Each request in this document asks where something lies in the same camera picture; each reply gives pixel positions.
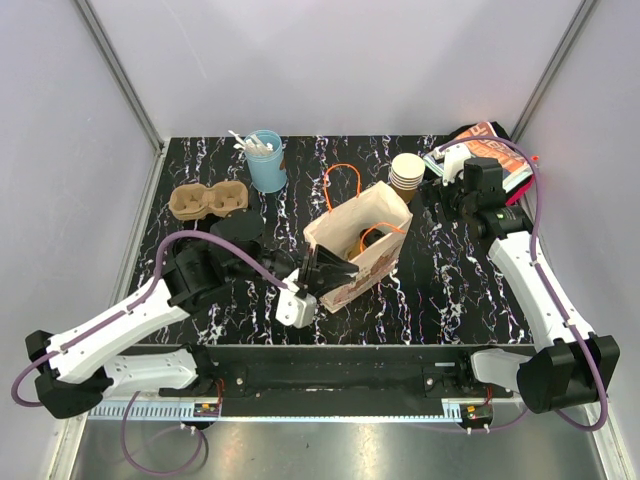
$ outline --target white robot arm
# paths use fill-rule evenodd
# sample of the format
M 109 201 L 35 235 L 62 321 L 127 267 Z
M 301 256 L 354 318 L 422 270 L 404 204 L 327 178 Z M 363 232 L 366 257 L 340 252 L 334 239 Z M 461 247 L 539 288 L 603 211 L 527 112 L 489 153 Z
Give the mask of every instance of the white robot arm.
M 536 355 L 488 348 L 470 358 L 469 376 L 519 392 L 534 413 L 606 402 L 606 388 L 620 350 L 611 336 L 599 337 L 577 312 L 540 251 L 537 224 L 519 206 L 506 206 L 503 171 L 492 158 L 474 158 L 462 142 L 501 141 L 536 166 L 508 140 L 468 137 L 436 149 L 445 177 L 428 185 L 429 198 L 449 220 L 465 221 L 488 257 L 504 274 L 531 327 Z M 603 424 L 606 407 L 596 426 Z

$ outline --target white wall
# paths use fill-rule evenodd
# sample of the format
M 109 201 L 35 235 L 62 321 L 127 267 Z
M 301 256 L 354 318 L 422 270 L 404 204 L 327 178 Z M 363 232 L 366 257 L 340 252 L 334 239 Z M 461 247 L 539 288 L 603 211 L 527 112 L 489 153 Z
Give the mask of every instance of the white wall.
M 609 390 L 640 472 L 640 3 L 600 2 L 522 140 L 540 156 L 556 275 L 622 354 Z
M 578 0 L 92 0 L 163 136 L 512 128 Z
M 24 337 L 107 307 L 153 154 L 72 2 L 1 2 L 0 58 L 0 476 L 33 480 L 54 421 L 9 396 Z

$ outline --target black marble table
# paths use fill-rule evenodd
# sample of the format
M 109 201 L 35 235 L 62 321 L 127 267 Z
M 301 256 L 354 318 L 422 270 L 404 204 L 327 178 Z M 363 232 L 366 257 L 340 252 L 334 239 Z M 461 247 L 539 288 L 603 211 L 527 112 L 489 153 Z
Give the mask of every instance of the black marble table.
M 250 207 L 265 220 L 265 246 L 301 250 L 304 227 L 326 211 L 323 175 L 335 163 L 356 166 L 363 189 L 386 181 L 399 153 L 422 154 L 435 136 L 283 138 L 286 188 L 261 194 L 250 188 Z M 144 238 L 133 291 L 150 278 L 160 241 L 197 222 L 183 224 L 168 209 L 173 189 L 185 183 L 208 186 L 225 179 L 250 185 L 232 138 L 174 138 L 168 148 Z M 349 169 L 332 172 L 335 205 L 354 195 Z M 277 289 L 264 281 L 235 281 L 231 298 L 182 322 L 162 328 L 141 343 L 206 345 L 370 345 L 530 343 L 529 327 L 502 274 L 470 240 L 463 224 L 432 218 L 416 196 L 414 214 L 397 269 L 336 314 L 318 307 L 313 325 L 296 329 L 275 320 Z

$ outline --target orange rope handle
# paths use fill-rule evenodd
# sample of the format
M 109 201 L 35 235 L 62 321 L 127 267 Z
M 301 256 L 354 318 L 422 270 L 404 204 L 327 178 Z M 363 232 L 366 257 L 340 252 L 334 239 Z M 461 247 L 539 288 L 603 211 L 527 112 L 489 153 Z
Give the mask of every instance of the orange rope handle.
M 394 232 L 404 233 L 404 234 L 407 233 L 405 230 L 402 230 L 401 228 L 398 228 L 395 225 L 391 225 L 390 223 L 387 223 L 387 222 L 376 223 L 373 227 L 371 227 L 366 232 L 364 232 L 364 235 L 362 235 L 362 237 L 360 238 L 360 253 L 364 252 L 364 249 L 365 249 L 365 247 L 364 247 L 364 239 L 365 239 L 365 237 L 367 235 L 369 235 L 377 227 L 380 227 L 382 225 L 384 225 L 386 227 L 391 227 L 391 230 L 393 230 Z
M 360 172 L 356 167 L 354 167 L 350 163 L 336 163 L 335 165 L 330 166 L 324 174 L 324 188 L 323 188 L 324 198 L 327 199 L 327 208 L 329 209 L 329 211 L 333 210 L 333 207 L 331 206 L 331 200 L 329 200 L 329 192 L 327 191 L 327 186 L 328 186 L 327 182 L 329 181 L 329 172 L 334 168 L 338 168 L 338 167 L 349 167 L 351 170 L 354 170 L 358 175 L 358 190 L 356 191 L 356 197 L 360 196 L 360 191 L 362 189 L 362 182 L 360 182 Z

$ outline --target blue cup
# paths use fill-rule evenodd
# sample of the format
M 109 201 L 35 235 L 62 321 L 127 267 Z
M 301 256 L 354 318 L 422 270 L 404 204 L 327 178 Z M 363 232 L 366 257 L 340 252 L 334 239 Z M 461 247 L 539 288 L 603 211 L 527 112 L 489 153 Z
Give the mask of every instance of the blue cup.
M 287 170 L 284 167 L 284 151 L 282 150 L 282 140 L 277 133 L 270 130 L 258 130 L 244 139 L 251 140 L 251 135 L 257 136 L 265 145 L 273 145 L 273 153 L 269 155 L 252 155 L 245 151 L 251 181 L 256 190 L 262 193 L 274 193 L 282 189 L 287 183 Z

